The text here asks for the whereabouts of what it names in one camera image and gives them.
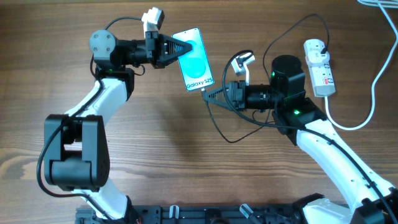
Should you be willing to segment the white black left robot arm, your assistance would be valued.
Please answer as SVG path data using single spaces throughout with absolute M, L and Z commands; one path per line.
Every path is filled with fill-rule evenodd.
M 121 40 L 103 29 L 91 35 L 89 47 L 95 85 L 74 108 L 47 116 L 37 182 L 52 197 L 84 199 L 92 221 L 141 223 L 131 199 L 109 178 L 105 126 L 134 91 L 135 67 L 164 68 L 193 46 L 158 31 L 147 31 L 142 40 Z

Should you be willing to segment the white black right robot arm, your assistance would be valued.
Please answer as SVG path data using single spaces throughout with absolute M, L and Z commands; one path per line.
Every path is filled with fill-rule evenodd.
M 256 218 L 247 206 L 240 212 L 254 223 L 281 218 L 289 223 L 396 223 L 397 189 L 376 174 L 342 140 L 323 111 L 305 95 L 305 74 L 300 60 L 281 55 L 272 61 L 266 85 L 247 80 L 222 83 L 204 91 L 206 104 L 215 104 L 242 116 L 244 110 L 269 111 L 272 126 L 306 152 L 336 185 L 346 201 L 337 205 L 322 194 L 292 204 L 288 214 L 265 212 Z

